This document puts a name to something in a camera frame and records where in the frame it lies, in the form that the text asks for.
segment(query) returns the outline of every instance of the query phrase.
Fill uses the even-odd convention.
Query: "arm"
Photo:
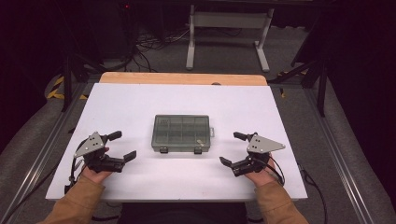
[[[105,187],[102,185],[111,172],[100,172],[85,167],[81,177],[53,207],[52,212],[40,224],[90,223]]]
[[[275,167],[270,159],[269,165]],[[308,223],[297,210],[289,194],[270,175],[271,170],[266,168],[258,173],[249,173],[245,176],[256,186],[257,202],[265,223]]]

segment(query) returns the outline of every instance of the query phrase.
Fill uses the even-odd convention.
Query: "gray floor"
[[[272,79],[278,72],[289,71],[290,62],[306,36],[300,28],[271,28],[264,45],[271,72],[264,74],[259,66],[258,57],[252,47],[253,41],[259,35],[258,31],[243,30],[237,37],[230,37],[218,31],[202,31],[197,36],[193,73],[214,74],[263,74]],[[188,40],[179,41],[161,50],[150,50],[145,53],[151,68],[159,72],[187,72],[185,69]],[[136,58],[139,63],[146,64],[143,59]],[[138,71],[136,64],[130,63],[128,71]],[[361,152],[353,132],[351,131],[342,107],[339,105],[332,86],[328,83],[325,113],[326,119],[319,119],[317,110],[312,106],[312,95],[316,88],[303,90],[298,85],[299,78],[294,78],[283,85],[273,85],[272,90],[283,119],[296,160],[311,174],[323,192],[329,220],[328,223],[396,223],[396,216],[390,203],[389,196],[373,173]],[[84,87],[84,93],[89,93],[92,83]],[[25,177],[29,175],[32,164],[41,148],[46,146],[48,137],[53,134],[52,128],[57,125],[59,118],[65,123],[59,131],[59,137],[53,142],[50,153],[41,172],[42,178],[59,160],[71,137],[69,130],[73,129],[85,105],[85,100],[77,100],[73,111],[61,113],[63,100],[48,99],[47,104],[38,111],[21,128],[0,155],[0,211],[1,216],[7,211],[14,195]],[[328,124],[332,132],[335,145],[329,143],[329,137],[323,131],[323,123]],[[334,157],[334,146],[342,156],[342,162],[347,164],[353,183],[359,191],[363,206],[353,202],[356,194],[350,194],[346,189],[348,179],[338,167],[340,161]],[[45,194],[50,184],[47,180],[38,191],[33,194],[23,206],[14,223],[36,223],[45,218],[50,212],[53,202],[46,201]],[[323,206],[315,188],[306,185],[308,199],[296,202],[298,209],[310,223],[323,223]],[[366,208],[369,216],[365,219],[359,215],[359,209]],[[115,216],[120,211],[119,204],[101,203],[97,216]],[[247,202],[247,211],[251,218],[259,218],[255,202]]]

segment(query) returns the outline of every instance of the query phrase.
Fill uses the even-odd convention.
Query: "white tabletop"
[[[215,130],[209,151],[202,155],[154,152],[151,137],[158,114],[208,115]],[[235,177],[219,161],[219,157],[241,161],[248,155],[248,142],[233,138],[233,132],[257,132],[284,144],[286,148],[273,152],[273,156],[286,177],[285,189],[292,199],[307,198],[274,96],[267,86],[95,84],[47,199],[64,196],[73,154],[94,131],[101,135],[122,131],[122,138],[106,144],[110,157],[137,152],[136,159],[126,163],[122,173],[104,182],[102,200],[106,202],[254,200],[254,185],[244,176]]]

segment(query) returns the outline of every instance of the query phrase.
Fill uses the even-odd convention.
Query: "person's hand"
[[[102,171],[99,173],[96,173],[95,171],[91,170],[88,166],[84,165],[82,167],[82,173],[83,176],[89,178],[91,181],[95,182],[96,184],[102,184],[102,182],[108,178],[113,172],[109,171]]]
[[[268,161],[268,165],[275,168],[274,161],[271,158]],[[272,173],[272,171],[268,167],[266,167],[265,169],[259,171],[258,173],[251,172],[251,173],[245,174],[245,177],[250,179],[254,183],[256,188],[258,188],[260,186],[268,184],[269,182],[276,181],[276,179],[269,173]]]

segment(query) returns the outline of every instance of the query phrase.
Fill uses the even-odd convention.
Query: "tan sleeve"
[[[90,223],[104,189],[104,186],[81,176],[76,185],[53,206],[46,219],[39,223]]]
[[[308,223],[289,194],[276,181],[256,188],[257,202],[266,224]]]

